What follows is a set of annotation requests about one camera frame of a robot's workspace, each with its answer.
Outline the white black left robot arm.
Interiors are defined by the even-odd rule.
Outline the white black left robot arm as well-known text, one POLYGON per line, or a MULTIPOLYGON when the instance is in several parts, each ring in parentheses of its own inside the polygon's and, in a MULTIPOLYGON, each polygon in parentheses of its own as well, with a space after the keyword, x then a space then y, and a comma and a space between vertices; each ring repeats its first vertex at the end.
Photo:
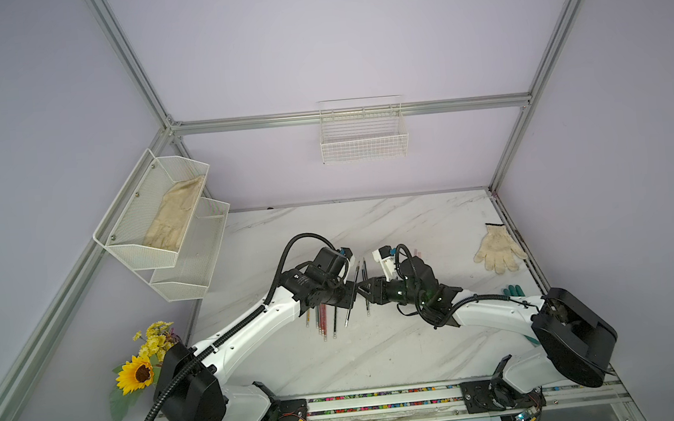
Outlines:
POLYGON ((347 306, 354 287, 346 281, 355 256, 346 247, 320 249, 304 267, 279 274, 260 303, 207 340, 180 344, 163 360, 154 400, 168 421, 278 421, 281 399, 264 383, 229 382, 256 349, 308 310, 347 306))

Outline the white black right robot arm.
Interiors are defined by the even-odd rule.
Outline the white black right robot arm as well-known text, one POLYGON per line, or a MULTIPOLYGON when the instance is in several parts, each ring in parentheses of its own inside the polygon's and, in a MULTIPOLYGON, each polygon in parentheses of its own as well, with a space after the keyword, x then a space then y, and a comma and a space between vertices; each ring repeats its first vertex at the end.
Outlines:
POLYGON ((487 378, 464 385, 472 410, 535 405, 540 388, 568 380, 598 388, 610 375, 616 330, 564 288, 545 295, 477 294, 440 283, 419 258, 381 263, 383 274, 353 289, 373 305, 409 306, 435 329, 478 327, 529 339, 531 348, 504 356, 487 378))

